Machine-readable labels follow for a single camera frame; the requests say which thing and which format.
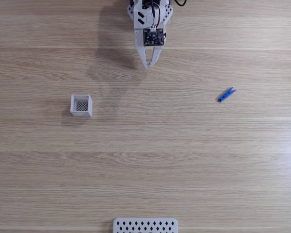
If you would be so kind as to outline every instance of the blue clothespin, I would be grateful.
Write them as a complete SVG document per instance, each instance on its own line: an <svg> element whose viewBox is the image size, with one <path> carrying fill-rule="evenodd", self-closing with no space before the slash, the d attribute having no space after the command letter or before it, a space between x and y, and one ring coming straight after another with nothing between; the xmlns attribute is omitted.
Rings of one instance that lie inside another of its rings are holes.
<svg viewBox="0 0 291 233"><path fill-rule="evenodd" d="M233 87L231 89L229 89L227 92L225 92L220 98L219 101L222 102L223 100L225 100L227 97L229 97L231 94L233 94L236 90L233 90Z"/></svg>

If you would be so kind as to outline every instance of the circuit board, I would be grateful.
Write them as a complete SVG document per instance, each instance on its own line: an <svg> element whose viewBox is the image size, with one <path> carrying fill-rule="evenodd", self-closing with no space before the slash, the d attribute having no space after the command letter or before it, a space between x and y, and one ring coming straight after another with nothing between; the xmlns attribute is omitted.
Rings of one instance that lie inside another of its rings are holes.
<svg viewBox="0 0 291 233"><path fill-rule="evenodd" d="M163 29L157 29L151 32L150 29L144 29L144 46L163 46L164 32Z"/></svg>

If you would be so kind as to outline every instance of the mesh bottom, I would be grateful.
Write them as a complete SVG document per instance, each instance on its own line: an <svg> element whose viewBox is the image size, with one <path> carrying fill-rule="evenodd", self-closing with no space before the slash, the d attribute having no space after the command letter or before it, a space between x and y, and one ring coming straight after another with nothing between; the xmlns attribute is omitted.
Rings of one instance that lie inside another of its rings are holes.
<svg viewBox="0 0 291 233"><path fill-rule="evenodd" d="M87 101L77 102L77 111L86 112L87 110L88 110L88 102Z"/></svg>

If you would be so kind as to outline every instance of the perforated plastic part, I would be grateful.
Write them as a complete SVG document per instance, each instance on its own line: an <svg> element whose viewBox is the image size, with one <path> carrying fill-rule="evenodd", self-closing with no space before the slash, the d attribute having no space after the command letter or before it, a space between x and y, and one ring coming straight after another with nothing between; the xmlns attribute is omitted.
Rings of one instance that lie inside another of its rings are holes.
<svg viewBox="0 0 291 233"><path fill-rule="evenodd" d="M174 218L117 218L113 233L178 233Z"/></svg>
<svg viewBox="0 0 291 233"><path fill-rule="evenodd" d="M70 112L75 117L91 117L92 105L90 95L71 95Z"/></svg>

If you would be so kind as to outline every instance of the wood grain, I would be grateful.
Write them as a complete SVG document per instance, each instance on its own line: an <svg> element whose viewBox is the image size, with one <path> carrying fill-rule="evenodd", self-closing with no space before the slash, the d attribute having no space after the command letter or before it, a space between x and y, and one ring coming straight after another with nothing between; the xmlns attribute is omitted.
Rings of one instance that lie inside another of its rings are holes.
<svg viewBox="0 0 291 233"><path fill-rule="evenodd" d="M0 233L291 233L291 0L175 5L150 70L127 4L0 0Z"/></svg>

